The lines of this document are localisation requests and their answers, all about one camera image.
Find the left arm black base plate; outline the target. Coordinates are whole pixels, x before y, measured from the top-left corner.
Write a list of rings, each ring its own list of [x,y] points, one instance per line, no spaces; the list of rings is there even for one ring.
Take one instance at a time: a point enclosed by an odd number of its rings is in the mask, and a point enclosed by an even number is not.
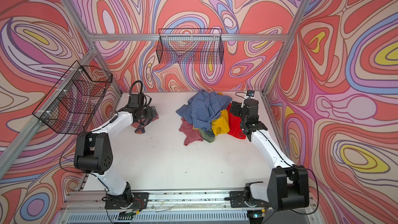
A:
[[[102,197],[107,210],[111,209],[132,209],[142,210],[147,207],[149,193],[147,192],[134,192],[128,195],[112,196],[106,194]]]

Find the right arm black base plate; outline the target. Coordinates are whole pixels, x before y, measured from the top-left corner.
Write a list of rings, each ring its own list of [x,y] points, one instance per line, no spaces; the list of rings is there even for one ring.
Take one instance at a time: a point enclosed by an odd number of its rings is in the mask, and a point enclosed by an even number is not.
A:
[[[229,201],[232,208],[265,208],[268,209],[271,205],[268,202],[254,199],[250,193],[244,190],[230,191],[229,196],[225,197],[225,201]]]

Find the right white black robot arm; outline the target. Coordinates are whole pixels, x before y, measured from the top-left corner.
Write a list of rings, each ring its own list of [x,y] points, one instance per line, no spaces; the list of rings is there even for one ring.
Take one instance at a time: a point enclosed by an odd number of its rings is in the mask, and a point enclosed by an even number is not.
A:
[[[266,125],[259,120],[259,102],[246,98],[231,103],[233,116],[240,119],[241,133],[256,146],[271,168],[268,182],[247,183],[245,202],[257,205],[267,202],[274,211],[287,211],[309,206],[308,170],[296,165],[273,141]]]

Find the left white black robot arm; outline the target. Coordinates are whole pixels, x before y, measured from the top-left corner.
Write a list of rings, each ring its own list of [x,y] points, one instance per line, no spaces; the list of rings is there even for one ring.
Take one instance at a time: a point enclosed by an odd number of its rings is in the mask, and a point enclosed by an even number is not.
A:
[[[140,127],[156,118],[152,98],[144,93],[129,94],[127,105],[100,127],[79,134],[74,155],[74,167],[93,175],[105,189],[106,209],[128,209],[134,202],[130,184],[122,179],[113,166],[111,139],[123,129],[138,123]]]

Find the pink hooded sweatshirt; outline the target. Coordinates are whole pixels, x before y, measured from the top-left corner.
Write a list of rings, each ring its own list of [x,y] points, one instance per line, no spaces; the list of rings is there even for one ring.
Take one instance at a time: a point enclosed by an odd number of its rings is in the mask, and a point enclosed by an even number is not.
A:
[[[155,114],[154,116],[146,116],[145,118],[136,118],[135,116],[133,116],[133,123],[131,124],[131,126],[135,128],[134,132],[136,134],[144,134],[146,132],[145,127],[156,121],[157,119],[159,119],[158,114]]]

